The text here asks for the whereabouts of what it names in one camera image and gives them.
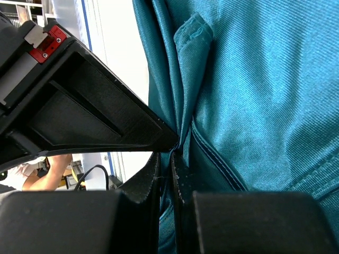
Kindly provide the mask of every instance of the red metal part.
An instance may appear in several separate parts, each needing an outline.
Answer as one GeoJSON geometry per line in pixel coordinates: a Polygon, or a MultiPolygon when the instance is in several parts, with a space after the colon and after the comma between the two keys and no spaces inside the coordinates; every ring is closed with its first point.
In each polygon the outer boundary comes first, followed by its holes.
{"type": "Polygon", "coordinates": [[[30,51],[30,55],[41,64],[44,63],[67,38],[67,35],[57,25],[53,26],[48,34],[53,37],[54,40],[44,51],[40,49],[32,49],[30,51]]]}

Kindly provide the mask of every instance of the blue line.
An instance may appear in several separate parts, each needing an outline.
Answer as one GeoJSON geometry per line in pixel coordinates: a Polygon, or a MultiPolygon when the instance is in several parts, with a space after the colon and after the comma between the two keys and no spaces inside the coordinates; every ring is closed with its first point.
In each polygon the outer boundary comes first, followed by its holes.
{"type": "Polygon", "coordinates": [[[108,152],[107,154],[108,154],[108,162],[110,163],[111,176],[115,176],[114,168],[113,168],[113,163],[112,163],[111,153],[108,152]]]}
{"type": "Polygon", "coordinates": [[[88,27],[88,20],[87,20],[87,14],[86,14],[85,0],[81,0],[81,4],[83,5],[85,26],[86,26],[86,32],[87,32],[87,38],[88,38],[88,47],[92,51],[92,43],[91,43],[90,29],[88,27]]]}

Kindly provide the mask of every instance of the teal fabric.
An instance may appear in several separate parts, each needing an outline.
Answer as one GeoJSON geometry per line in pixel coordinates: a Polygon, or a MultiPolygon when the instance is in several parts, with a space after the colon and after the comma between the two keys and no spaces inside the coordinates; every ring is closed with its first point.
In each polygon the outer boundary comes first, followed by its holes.
{"type": "MultiPolygon", "coordinates": [[[[149,106],[180,136],[200,191],[310,193],[339,239],[338,1],[133,5],[149,106]]],[[[175,253],[171,185],[162,190],[159,253],[175,253]]]]}

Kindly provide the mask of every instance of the cable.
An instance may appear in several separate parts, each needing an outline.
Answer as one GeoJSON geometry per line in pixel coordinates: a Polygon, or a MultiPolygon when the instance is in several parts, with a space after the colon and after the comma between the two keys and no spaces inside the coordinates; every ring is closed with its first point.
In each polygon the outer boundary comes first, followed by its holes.
{"type": "Polygon", "coordinates": [[[76,184],[74,190],[77,191],[81,185],[81,183],[85,180],[85,177],[94,169],[94,168],[101,168],[104,173],[105,173],[105,179],[106,179],[106,190],[108,191],[109,187],[108,187],[108,184],[109,184],[109,179],[108,179],[108,173],[107,173],[107,170],[105,169],[104,166],[102,165],[95,165],[93,168],[90,168],[79,180],[78,180],[78,183],[76,184]]]}

